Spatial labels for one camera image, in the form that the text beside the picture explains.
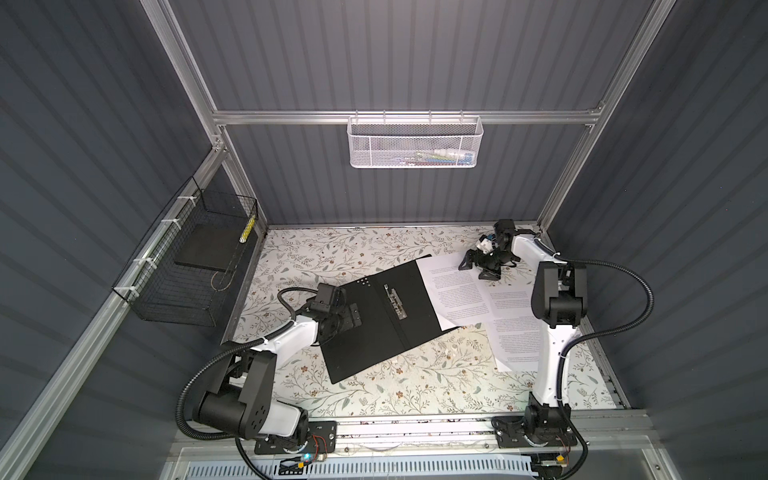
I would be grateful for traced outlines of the orange folder black inside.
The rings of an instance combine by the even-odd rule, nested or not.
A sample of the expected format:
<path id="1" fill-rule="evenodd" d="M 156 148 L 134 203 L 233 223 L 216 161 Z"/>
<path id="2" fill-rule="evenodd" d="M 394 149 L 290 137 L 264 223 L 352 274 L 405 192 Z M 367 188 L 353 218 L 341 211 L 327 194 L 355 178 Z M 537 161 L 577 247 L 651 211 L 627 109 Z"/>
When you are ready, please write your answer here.
<path id="1" fill-rule="evenodd" d="M 347 304 L 356 303 L 360 327 L 342 332 L 321 345 L 333 384 L 444 335 L 426 292 L 416 261 L 392 267 L 342 285 Z M 394 288 L 407 313 L 399 320 L 387 296 Z"/>

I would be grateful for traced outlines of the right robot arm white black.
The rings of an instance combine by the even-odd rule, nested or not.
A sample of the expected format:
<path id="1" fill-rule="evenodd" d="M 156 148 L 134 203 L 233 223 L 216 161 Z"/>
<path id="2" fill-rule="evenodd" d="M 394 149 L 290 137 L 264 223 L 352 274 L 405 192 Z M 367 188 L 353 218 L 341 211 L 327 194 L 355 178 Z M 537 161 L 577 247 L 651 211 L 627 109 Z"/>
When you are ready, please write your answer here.
<path id="1" fill-rule="evenodd" d="M 542 328 L 543 338 L 538 373 L 516 433 L 536 447 L 553 440 L 570 446 L 574 433 L 566 387 L 567 345 L 577 338 L 587 314 L 586 267 L 562 259 L 536 232 L 517 227 L 511 219 L 501 219 L 491 234 L 481 236 L 476 246 L 465 252 L 458 269 L 478 267 L 481 280 L 497 281 L 503 266 L 520 261 L 535 273 L 532 292 L 524 299 Z"/>

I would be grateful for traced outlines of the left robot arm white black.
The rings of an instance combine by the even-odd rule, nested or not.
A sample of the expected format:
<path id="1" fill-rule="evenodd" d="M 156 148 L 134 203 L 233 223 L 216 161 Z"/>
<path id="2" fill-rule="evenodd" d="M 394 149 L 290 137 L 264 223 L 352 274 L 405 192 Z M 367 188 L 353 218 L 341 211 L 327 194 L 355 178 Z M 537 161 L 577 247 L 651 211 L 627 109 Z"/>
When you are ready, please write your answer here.
<path id="1" fill-rule="evenodd" d="M 340 286 L 288 287 L 277 293 L 289 318 L 245 343 L 226 344 L 183 388 L 175 421 L 190 438 L 213 441 L 276 438 L 293 448 L 310 436 L 309 414 L 273 398 L 276 373 L 294 355 L 322 346 L 360 324 Z"/>

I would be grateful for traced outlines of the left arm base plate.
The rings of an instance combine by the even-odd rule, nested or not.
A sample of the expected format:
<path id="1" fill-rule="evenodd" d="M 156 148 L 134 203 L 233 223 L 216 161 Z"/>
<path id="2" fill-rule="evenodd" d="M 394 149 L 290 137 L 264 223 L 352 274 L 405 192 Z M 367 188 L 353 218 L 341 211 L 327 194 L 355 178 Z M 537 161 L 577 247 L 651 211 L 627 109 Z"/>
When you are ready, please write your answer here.
<path id="1" fill-rule="evenodd" d="M 254 453 L 256 455 L 330 454 L 335 451 L 337 434 L 336 421 L 303 422 L 299 424 L 292 436 L 266 435 L 257 438 Z"/>

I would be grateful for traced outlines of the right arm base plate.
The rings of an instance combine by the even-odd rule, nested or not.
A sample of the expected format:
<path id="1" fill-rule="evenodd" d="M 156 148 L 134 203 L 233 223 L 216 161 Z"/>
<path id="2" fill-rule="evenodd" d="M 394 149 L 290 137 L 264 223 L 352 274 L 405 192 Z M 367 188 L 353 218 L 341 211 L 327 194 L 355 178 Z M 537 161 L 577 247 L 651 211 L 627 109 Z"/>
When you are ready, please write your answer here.
<path id="1" fill-rule="evenodd" d="M 528 418 L 525 415 L 495 416 L 491 427 L 500 448 L 565 447 L 578 444 L 573 432 L 558 413 L 554 417 Z"/>

